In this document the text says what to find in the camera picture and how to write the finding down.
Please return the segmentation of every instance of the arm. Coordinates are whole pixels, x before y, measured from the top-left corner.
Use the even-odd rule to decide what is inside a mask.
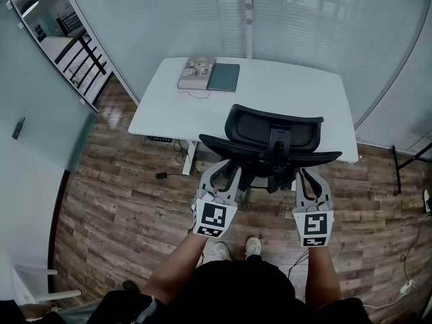
[[[341,299],[339,280],[328,247],[309,248],[306,304],[318,309]]]
[[[188,234],[182,243],[153,272],[142,290],[169,304],[188,283],[204,250],[207,238]]]

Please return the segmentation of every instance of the dark green notebook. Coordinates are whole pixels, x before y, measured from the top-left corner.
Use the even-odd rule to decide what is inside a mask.
[[[207,90],[236,91],[240,65],[236,63],[215,63]]]

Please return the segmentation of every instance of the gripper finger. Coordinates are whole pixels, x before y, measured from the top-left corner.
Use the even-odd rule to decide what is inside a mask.
[[[235,201],[241,176],[242,168],[237,167],[236,170],[231,173],[227,186],[223,190],[218,190],[216,195],[225,200]]]
[[[323,203],[331,201],[329,184],[314,171],[303,169],[303,173],[306,179],[309,181],[314,194],[317,196],[317,202]]]
[[[230,162],[229,159],[226,159],[224,161],[220,161],[214,165],[212,165],[210,168],[206,169],[204,173],[201,175],[200,180],[200,188],[203,190],[206,190],[207,192],[215,193],[215,187],[213,185],[213,182],[215,179],[223,172],[223,170],[228,166],[228,163]]]
[[[296,174],[296,208],[309,208],[315,205],[315,200],[308,196],[304,184],[304,177],[300,171]]]

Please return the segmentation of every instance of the shoe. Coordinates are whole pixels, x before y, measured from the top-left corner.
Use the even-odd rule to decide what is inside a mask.
[[[225,242],[219,241],[216,243],[214,249],[215,256],[218,261],[230,261],[230,249]]]
[[[132,292],[132,293],[141,293],[140,288],[135,284],[135,282],[127,279],[125,282],[123,282],[121,284],[121,286],[123,287],[123,289],[127,292]]]
[[[252,236],[246,243],[246,258],[252,255],[259,256],[261,254],[261,241],[256,236]]]
[[[427,190],[423,191],[423,199],[425,200],[425,210],[427,213],[431,212],[431,207],[429,206],[429,193]]]

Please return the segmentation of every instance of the book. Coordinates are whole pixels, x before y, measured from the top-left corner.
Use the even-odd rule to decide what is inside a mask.
[[[177,87],[179,89],[207,90],[215,61],[214,57],[190,57],[180,75]]]
[[[236,91],[240,65],[237,63],[215,63],[208,90]]]

